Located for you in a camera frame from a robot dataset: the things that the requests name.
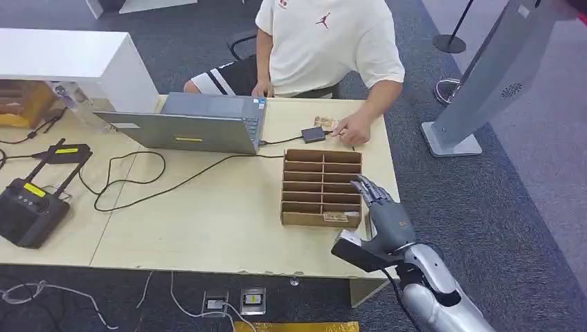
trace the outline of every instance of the table leg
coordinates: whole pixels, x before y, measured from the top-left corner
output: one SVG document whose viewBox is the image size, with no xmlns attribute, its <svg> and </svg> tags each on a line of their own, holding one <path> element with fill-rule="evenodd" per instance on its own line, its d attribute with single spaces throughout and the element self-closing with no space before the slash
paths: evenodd
<svg viewBox="0 0 587 332">
<path fill-rule="evenodd" d="M 353 308 L 360 306 L 364 301 L 377 294 L 389 285 L 387 279 L 350 279 L 350 305 Z"/>
<path fill-rule="evenodd" d="M 100 17 L 100 15 L 104 12 L 104 8 L 102 8 L 102 5 L 100 5 L 98 0 L 86 0 L 86 3 L 88 4 L 88 7 L 90 7 L 90 10 L 92 11 L 92 14 L 95 18 Z"/>
</svg>

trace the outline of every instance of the white cable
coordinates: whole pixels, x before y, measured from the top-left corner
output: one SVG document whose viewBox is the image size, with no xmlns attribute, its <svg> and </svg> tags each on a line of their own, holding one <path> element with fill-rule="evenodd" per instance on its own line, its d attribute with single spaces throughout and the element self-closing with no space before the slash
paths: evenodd
<svg viewBox="0 0 587 332">
<path fill-rule="evenodd" d="M 178 302 L 178 301 L 177 301 L 177 299 L 175 298 L 175 295 L 173 294 L 173 279 L 174 279 L 174 275 L 175 275 L 175 272 L 173 272 L 173 271 L 172 271 L 172 272 L 171 272 L 171 286 L 170 286 L 170 293 L 171 293 L 171 298 L 173 299 L 173 302 L 175 302 L 175 305 L 176 305 L 176 306 L 179 308 L 179 310 L 181 310 L 183 313 L 185 313 L 186 315 L 188 315 L 188 316 L 190 316 L 190 317 L 193 317 L 193 318 L 204 317 L 204 316 L 207 316 L 207 315 L 213 315 L 213 314 L 220 314 L 220 315 L 222 315 L 223 317 L 228 317 L 228 318 L 229 318 L 229 320 L 231 321 L 231 326 L 233 327 L 233 332 L 236 332 L 236 328 L 235 328 L 235 321 L 234 321 L 234 319 L 233 319 L 233 316 L 231 316 L 231 315 L 230 315 L 230 314 L 228 314 L 228 313 L 224 313 L 224 312 L 222 312 L 222 311 L 209 311 L 209 312 L 207 312 L 207 313 L 200 313 L 200 314 L 198 314 L 198 315 L 195 315 L 195 314 L 193 314 L 193 313 L 190 313 L 190 312 L 188 312 L 187 310 L 185 310 L 185 309 L 184 309 L 184 308 L 183 308 L 183 307 L 182 307 L 182 306 L 179 304 L 179 302 Z"/>
<path fill-rule="evenodd" d="M 136 308 L 137 309 L 141 306 L 141 304 L 143 304 L 143 301 L 145 301 L 145 297 L 147 296 L 147 288 L 149 288 L 149 281 L 151 280 L 151 276 L 153 275 L 153 272 L 155 272 L 155 271 L 151 271 L 149 273 L 149 277 L 147 277 L 147 282 L 145 282 L 145 287 L 143 289 L 143 297 L 141 298 L 141 300 L 136 305 Z"/>
<path fill-rule="evenodd" d="M 249 325 L 253 329 L 253 332 L 257 332 L 257 329 L 255 329 L 255 327 L 251 324 L 251 322 L 249 322 L 248 320 L 245 320 L 232 304 L 225 302 L 225 301 L 222 301 L 222 304 L 224 306 L 228 306 L 229 308 L 231 308 L 237 314 L 237 316 L 239 316 L 241 321 L 247 323 L 247 325 Z"/>
<path fill-rule="evenodd" d="M 29 296 L 28 298 L 25 299 L 13 299 L 10 298 L 10 292 L 13 292 L 19 288 L 22 287 L 27 287 L 27 286 L 36 286 L 37 289 L 35 290 L 35 292 L 33 293 L 33 296 Z M 60 289 L 62 291 L 68 291 L 68 292 L 72 292 L 81 296 L 85 296 L 87 298 L 89 298 L 93 304 L 94 309 L 96 310 L 96 313 L 98 314 L 98 318 L 100 318 L 100 321 L 102 321 L 102 324 L 104 324 L 105 327 L 107 327 L 109 330 L 116 330 L 118 329 L 118 326 L 109 326 L 106 323 L 106 320 L 104 320 L 104 317 L 102 316 L 102 314 L 100 313 L 100 309 L 98 308 L 98 304 L 96 303 L 96 301 L 93 299 L 93 297 L 91 295 L 88 295 L 86 293 L 82 293 L 78 290 L 75 289 L 71 289 L 71 288 L 67 288 L 67 287 L 63 287 L 63 286 L 58 286 L 58 285 L 52 285 L 52 284 L 47 284 L 44 280 L 41 280 L 40 282 L 27 282 L 25 284 L 18 284 L 12 288 L 6 289 L 6 290 L 0 290 L 0 293 L 2 293 L 2 297 L 0 297 L 4 302 L 8 303 L 8 304 L 25 304 L 27 302 L 33 301 L 34 299 L 37 298 L 37 296 L 39 296 L 41 294 L 41 292 L 43 291 L 43 289 L 45 289 L 46 287 L 48 288 L 57 288 Z"/>
</svg>

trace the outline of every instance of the black chair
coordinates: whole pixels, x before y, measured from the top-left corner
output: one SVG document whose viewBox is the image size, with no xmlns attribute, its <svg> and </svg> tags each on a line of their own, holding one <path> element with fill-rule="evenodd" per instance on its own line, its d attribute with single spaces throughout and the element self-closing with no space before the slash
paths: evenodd
<svg viewBox="0 0 587 332">
<path fill-rule="evenodd" d="M 228 39 L 226 39 L 226 45 L 228 46 L 228 50 L 231 52 L 233 57 L 238 61 L 238 60 L 242 60 L 246 57 L 249 57 L 252 54 L 241 57 L 237 53 L 236 47 L 239 44 L 242 44 L 244 42 L 247 42 L 247 41 L 255 39 L 255 38 L 257 38 L 257 29 L 248 30 L 248 31 L 244 31 L 242 33 L 237 33 L 237 34 L 230 36 Z M 322 98 L 326 95 L 332 94 L 332 99 L 340 99 L 338 85 L 339 85 L 339 83 L 336 83 L 335 85 L 329 86 L 324 89 L 317 89 L 317 90 L 302 92 L 302 93 L 294 96 L 294 98 Z"/>
</svg>

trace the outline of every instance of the white t-shirt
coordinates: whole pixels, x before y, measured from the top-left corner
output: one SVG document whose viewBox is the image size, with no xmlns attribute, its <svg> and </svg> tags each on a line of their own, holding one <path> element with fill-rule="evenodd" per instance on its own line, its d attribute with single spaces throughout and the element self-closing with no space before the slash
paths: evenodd
<svg viewBox="0 0 587 332">
<path fill-rule="evenodd" d="M 357 71 L 368 88 L 404 81 L 384 0 L 263 0 L 257 26 L 273 36 L 276 95 L 333 86 Z"/>
</svg>

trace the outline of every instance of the wooden desk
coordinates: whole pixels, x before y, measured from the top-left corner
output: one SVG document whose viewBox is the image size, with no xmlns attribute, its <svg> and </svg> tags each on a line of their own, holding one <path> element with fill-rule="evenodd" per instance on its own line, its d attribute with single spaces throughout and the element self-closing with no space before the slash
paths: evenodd
<svg viewBox="0 0 587 332">
<path fill-rule="evenodd" d="M 0 128 L 0 139 L 6 141 L 21 140 L 29 130 Z M 113 156 L 122 156 L 137 151 L 140 145 L 127 136 L 111 132 L 100 134 L 86 128 L 71 112 L 65 116 L 48 133 L 40 133 L 36 138 L 18 145 L 0 144 L 8 156 L 28 155 L 46 151 L 60 138 L 66 138 L 66 144 L 86 143 L 93 151 L 93 156 L 83 169 L 84 180 L 94 190 L 101 189 L 106 181 L 108 160 Z M 113 178 L 126 178 L 133 158 L 120 160 L 113 164 Z M 3 190 L 14 178 L 24 178 L 35 168 L 39 160 L 8 160 L 0 170 L 0 188 Z M 58 186 L 71 173 L 74 165 L 47 165 L 33 179 L 39 187 Z M 105 194 L 100 206 L 114 206 L 121 186 L 113 187 Z M 39 250 L 23 249 L 14 246 L 0 237 L 0 263 L 2 264 L 42 264 L 88 266 L 92 259 L 110 213 L 97 212 L 93 208 L 96 198 L 75 178 L 66 192 L 73 195 L 69 203 L 71 210 L 47 242 Z"/>
<path fill-rule="evenodd" d="M 263 139 L 299 136 L 315 116 L 343 118 L 361 103 L 270 99 Z M 338 138 L 328 138 L 263 147 L 260 153 L 275 156 L 290 148 L 350 151 Z M 383 118 L 374 123 L 371 141 L 357 151 L 363 153 L 363 173 L 399 200 Z M 117 206 L 172 187 L 226 156 L 158 152 L 167 160 L 165 175 L 151 185 L 126 184 Z M 138 156 L 128 178 L 151 179 L 160 169 L 157 157 Z M 281 177 L 281 159 L 231 159 L 173 192 L 116 211 L 91 266 L 346 278 L 353 306 L 385 286 L 382 273 L 365 273 L 330 254 L 339 229 L 281 225 Z M 367 238 L 364 221 L 357 232 Z"/>
</svg>

